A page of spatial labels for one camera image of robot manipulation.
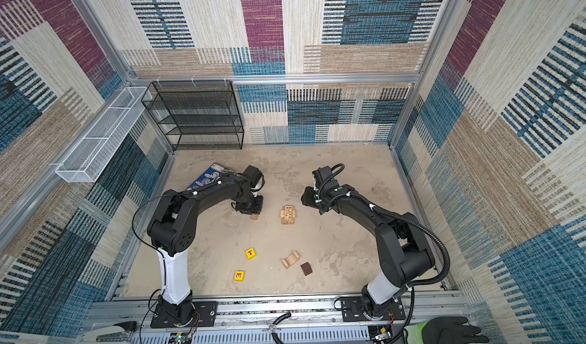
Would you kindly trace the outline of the patterned wood block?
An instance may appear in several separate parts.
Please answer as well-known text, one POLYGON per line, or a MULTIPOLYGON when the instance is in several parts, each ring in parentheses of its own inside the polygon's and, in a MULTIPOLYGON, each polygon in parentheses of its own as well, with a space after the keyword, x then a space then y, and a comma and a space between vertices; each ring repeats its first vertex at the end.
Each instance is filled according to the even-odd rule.
POLYGON ((281 210, 282 224, 294 224, 296 219, 296 212, 292 205, 284 206, 281 210))

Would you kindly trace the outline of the light wood block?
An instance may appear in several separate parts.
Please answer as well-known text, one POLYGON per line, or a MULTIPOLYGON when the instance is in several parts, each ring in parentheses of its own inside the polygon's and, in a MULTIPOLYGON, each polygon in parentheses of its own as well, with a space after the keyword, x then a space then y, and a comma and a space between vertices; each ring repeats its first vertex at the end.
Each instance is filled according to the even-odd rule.
POLYGON ((282 220, 294 220, 296 217, 296 212, 294 210, 291 210, 291 211, 282 210, 280 212, 280 217, 282 218, 282 220))

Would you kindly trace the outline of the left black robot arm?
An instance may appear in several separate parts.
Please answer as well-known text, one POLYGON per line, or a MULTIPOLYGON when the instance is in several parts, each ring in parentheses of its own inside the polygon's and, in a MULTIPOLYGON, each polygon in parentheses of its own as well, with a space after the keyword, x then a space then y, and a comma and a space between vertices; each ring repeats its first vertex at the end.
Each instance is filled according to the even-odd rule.
POLYGON ((162 293, 157 308, 184 324, 191 319, 192 288, 187 275, 188 250, 195 241, 198 218, 208 209, 231 201, 235 211, 262 211, 264 175, 249 165, 244 172, 227 172, 193 190, 165 191, 146 229, 160 263, 162 293))

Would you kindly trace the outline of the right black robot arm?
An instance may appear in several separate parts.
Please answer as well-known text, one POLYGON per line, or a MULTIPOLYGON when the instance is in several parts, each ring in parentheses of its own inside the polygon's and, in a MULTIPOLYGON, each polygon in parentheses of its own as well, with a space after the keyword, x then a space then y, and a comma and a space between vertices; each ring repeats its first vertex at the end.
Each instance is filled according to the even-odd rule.
POLYGON ((343 164, 313 171, 314 185, 305 188, 302 204, 320 214, 335 211, 364 227, 374 237, 380 273, 362 291, 363 302, 382 306, 418 285, 436 284, 445 273, 423 278, 435 267, 433 234, 413 214, 397 214, 372 203, 354 187, 338 183, 343 164))

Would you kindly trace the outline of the black and green gloved hand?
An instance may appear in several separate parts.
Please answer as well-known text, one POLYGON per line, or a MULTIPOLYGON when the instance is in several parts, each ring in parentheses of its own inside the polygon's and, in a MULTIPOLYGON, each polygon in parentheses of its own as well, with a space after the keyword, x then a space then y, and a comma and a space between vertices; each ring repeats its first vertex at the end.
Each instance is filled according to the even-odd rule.
POLYGON ((469 323, 467 317, 436 317, 404 329, 405 343, 457 344, 489 343, 480 327, 469 323))

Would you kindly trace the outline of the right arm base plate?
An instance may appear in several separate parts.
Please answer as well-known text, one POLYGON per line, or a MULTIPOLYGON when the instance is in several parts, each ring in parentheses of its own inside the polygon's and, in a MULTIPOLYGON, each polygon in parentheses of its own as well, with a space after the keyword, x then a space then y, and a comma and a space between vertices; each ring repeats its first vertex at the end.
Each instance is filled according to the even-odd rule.
POLYGON ((342 314, 344 322, 404 320, 406 313, 401 300, 390 300, 383 305, 367 304, 361 296, 338 297, 334 309, 342 314))

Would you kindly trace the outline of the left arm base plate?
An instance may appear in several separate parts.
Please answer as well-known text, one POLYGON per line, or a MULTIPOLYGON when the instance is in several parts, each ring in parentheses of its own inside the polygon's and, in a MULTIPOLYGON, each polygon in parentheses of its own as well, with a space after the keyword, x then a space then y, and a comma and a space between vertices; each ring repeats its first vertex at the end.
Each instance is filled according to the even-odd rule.
POLYGON ((152 329, 179 329, 213 327, 216 320, 217 301, 192 301, 180 305, 158 303, 151 319, 152 329))

